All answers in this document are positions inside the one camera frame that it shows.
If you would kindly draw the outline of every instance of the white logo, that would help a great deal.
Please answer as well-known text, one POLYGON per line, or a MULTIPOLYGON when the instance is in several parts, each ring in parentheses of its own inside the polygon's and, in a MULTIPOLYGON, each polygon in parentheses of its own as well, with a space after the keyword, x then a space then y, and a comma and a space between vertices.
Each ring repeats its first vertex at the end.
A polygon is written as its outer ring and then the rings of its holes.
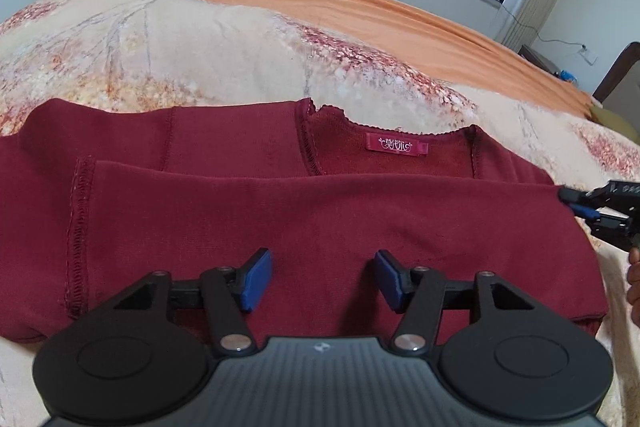
POLYGON ((324 353, 325 351, 328 351, 329 349, 332 348, 331 344, 327 344, 326 342, 321 342, 319 344, 316 344, 314 346, 314 349, 318 352, 318 353, 324 353))
POLYGON ((378 138, 382 149, 388 149, 390 151, 398 152, 411 152, 411 147, 414 145, 411 142, 404 142, 402 140, 395 140, 391 138, 378 138))

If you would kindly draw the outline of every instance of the bed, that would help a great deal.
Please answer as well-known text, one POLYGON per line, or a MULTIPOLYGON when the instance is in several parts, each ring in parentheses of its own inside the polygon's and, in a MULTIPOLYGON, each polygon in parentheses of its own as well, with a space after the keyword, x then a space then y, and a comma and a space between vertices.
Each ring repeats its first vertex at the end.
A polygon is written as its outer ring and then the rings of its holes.
MULTIPOLYGON (((41 0, 0 25, 0 134, 58 97, 119 112, 297 100, 407 132, 478 124, 587 189, 640 181, 640 148, 585 117, 587 93, 488 38, 392 0, 41 0)), ((591 238, 610 313, 597 338, 616 374, 600 410, 640 422, 640 330, 628 320, 626 254, 591 238)), ((0 425, 46 417, 34 347, 0 342, 0 425)))

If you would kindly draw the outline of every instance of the orange bedsheet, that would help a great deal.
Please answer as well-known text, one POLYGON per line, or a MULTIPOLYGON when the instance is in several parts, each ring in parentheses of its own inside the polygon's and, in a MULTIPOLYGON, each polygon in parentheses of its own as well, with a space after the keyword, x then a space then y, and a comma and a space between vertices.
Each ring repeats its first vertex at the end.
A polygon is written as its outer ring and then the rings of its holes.
POLYGON ((394 0, 207 0, 276 10, 356 37, 424 74, 585 117, 591 96, 465 26, 394 0))

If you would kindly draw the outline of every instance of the blue gripper pad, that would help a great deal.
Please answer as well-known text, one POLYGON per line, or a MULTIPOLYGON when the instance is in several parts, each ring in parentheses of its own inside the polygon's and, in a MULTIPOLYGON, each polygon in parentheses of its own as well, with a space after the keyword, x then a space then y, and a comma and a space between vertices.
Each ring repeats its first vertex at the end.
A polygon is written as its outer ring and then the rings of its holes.
POLYGON ((574 214, 577 217, 581 217, 583 219, 600 219, 600 213, 594 208, 590 208, 588 206, 582 206, 581 204, 569 203, 569 207, 574 211, 574 214))
POLYGON ((396 313, 401 313, 406 307, 407 295, 402 291, 400 273, 378 251, 373 257, 376 274, 376 284, 385 298, 386 303, 396 313))
POLYGON ((264 291, 269 285, 272 269, 273 259, 271 251, 266 250, 244 276, 244 289, 239 295, 240 309, 243 312, 252 312, 255 310, 264 291))

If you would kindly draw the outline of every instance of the wall outlet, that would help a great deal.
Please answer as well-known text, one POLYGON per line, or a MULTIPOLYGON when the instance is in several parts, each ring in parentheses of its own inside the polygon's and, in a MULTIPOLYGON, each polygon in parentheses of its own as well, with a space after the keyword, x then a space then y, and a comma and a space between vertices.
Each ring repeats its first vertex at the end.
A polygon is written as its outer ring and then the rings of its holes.
POLYGON ((596 57, 596 54, 586 47, 582 48, 578 53, 582 55, 582 58, 584 58, 584 60, 590 66, 593 66, 596 63, 596 60, 598 60, 598 57, 596 57))

